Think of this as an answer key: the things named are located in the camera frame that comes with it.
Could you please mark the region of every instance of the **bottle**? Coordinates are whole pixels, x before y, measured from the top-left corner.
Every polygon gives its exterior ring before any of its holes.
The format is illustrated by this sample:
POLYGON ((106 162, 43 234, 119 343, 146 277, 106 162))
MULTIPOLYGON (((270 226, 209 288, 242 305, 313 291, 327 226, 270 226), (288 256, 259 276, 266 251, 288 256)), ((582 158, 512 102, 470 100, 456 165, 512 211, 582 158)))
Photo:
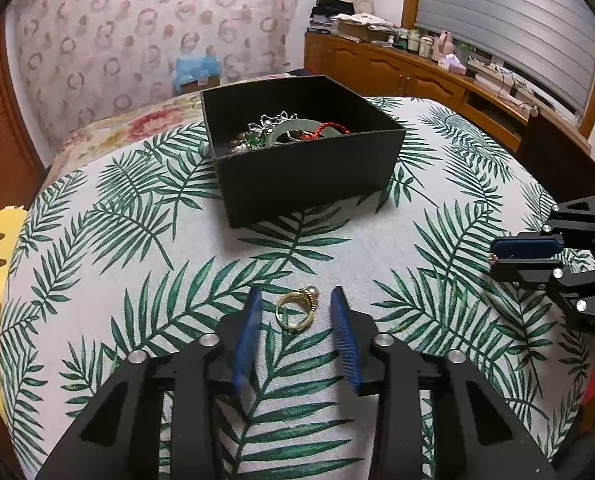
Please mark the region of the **bottle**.
POLYGON ((409 52, 417 54, 420 48, 420 33, 417 30, 409 30, 409 43, 406 48, 409 52))

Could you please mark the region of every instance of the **pearl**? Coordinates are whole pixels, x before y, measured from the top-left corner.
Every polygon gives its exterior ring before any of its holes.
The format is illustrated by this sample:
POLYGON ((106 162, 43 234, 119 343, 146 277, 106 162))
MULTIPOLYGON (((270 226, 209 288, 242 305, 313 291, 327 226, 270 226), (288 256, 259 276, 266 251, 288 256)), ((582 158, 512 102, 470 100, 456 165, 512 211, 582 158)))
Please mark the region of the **pearl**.
POLYGON ((246 153, 249 149, 246 147, 245 144, 239 144, 238 146, 231 149, 231 153, 238 154, 238 153, 246 153))
POLYGON ((309 285, 305 288, 305 290, 311 295, 313 296, 313 299, 317 301, 317 297, 320 295, 320 291, 317 290, 316 286, 313 285, 309 285))

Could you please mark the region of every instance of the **window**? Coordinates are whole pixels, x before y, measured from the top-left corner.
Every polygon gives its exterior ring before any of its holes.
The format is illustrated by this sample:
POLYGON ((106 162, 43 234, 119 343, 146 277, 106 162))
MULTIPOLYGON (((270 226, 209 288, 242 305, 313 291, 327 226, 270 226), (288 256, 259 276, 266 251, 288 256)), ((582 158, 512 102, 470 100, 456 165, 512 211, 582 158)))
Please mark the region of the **window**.
POLYGON ((583 0, 419 0, 417 24, 450 30, 584 111, 595 67, 595 16, 583 0))

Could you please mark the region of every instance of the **bed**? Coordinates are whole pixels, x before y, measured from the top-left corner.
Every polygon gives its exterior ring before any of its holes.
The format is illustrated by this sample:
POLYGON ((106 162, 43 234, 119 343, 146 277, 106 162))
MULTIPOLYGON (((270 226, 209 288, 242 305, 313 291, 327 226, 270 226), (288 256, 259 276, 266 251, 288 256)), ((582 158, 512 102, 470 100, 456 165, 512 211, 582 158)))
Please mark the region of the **bed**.
MULTIPOLYGON (((251 285, 270 304, 315 285, 322 302, 313 326, 295 337, 265 312, 257 381, 242 399, 246 417, 220 404, 225 467, 238 478, 367 478, 377 402, 341 380, 327 300, 337 285, 353 308, 412 348, 461 349, 545 455, 555 454, 585 393, 595 345, 565 327, 543 292, 487 275, 490 241, 538 230, 553 200, 448 108, 416 98, 369 101, 407 130, 385 190, 238 230, 226 224, 210 170, 199 95, 75 133, 30 209, 1 314, 4 405, 27 478, 119 360, 138 348, 179 350, 241 308, 251 285)), ((588 252, 563 258, 577 271, 594 266, 588 252)), ((168 403, 161 478, 169 414, 168 403)))

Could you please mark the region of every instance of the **jade bangle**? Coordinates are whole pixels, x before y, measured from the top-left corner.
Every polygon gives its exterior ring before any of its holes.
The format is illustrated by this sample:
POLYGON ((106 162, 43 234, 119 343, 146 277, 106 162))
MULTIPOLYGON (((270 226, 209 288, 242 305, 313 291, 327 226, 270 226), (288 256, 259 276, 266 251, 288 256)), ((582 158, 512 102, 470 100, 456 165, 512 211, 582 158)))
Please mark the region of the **jade bangle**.
MULTIPOLYGON (((319 123, 318 121, 312 121, 311 119, 293 119, 289 121, 284 121, 283 123, 280 123, 277 126, 275 126, 275 128, 273 128, 273 131, 269 135, 267 135, 266 142, 264 142, 264 145, 267 148, 273 146, 273 144, 277 142, 280 136, 293 131, 313 133, 321 125, 322 123, 319 123)), ((330 139, 331 137, 341 137, 341 133, 330 126, 322 130, 320 135, 327 139, 330 139)))

